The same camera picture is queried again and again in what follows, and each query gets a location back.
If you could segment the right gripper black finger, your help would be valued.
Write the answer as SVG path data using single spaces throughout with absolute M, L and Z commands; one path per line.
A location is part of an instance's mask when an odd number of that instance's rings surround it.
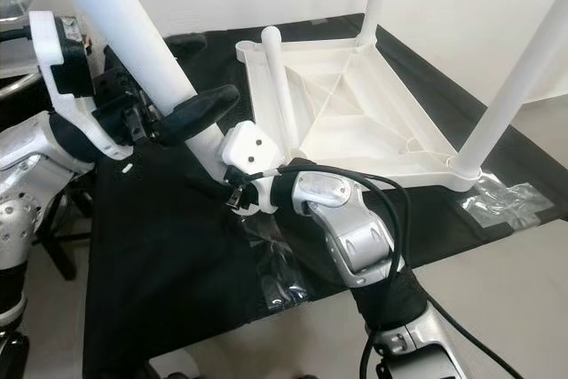
M 203 193 L 203 196 L 212 198 L 212 200 L 230 200 L 234 193 L 234 188 L 231 185 L 218 183 L 210 177 L 187 175 L 186 184 L 194 191 Z

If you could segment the white plastic children table top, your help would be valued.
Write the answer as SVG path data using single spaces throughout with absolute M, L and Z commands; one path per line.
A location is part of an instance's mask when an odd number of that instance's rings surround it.
M 263 46 L 240 41 L 235 53 L 247 72 L 253 121 L 279 144 L 285 159 L 304 157 L 403 187 L 444 186 L 461 193 L 476 183 L 452 171 L 457 149 L 376 46 L 356 47 L 354 38 L 281 43 L 299 137 L 293 155 L 285 152 Z

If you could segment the large black bowl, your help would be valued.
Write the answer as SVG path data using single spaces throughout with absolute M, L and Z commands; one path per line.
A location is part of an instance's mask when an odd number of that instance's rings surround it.
M 29 72 L 23 77 L 13 77 L 8 83 L 1 79 L 0 82 L 0 100 L 11 98 L 18 92 L 29 90 L 36 87 L 37 84 L 43 82 L 43 75 L 40 71 Z

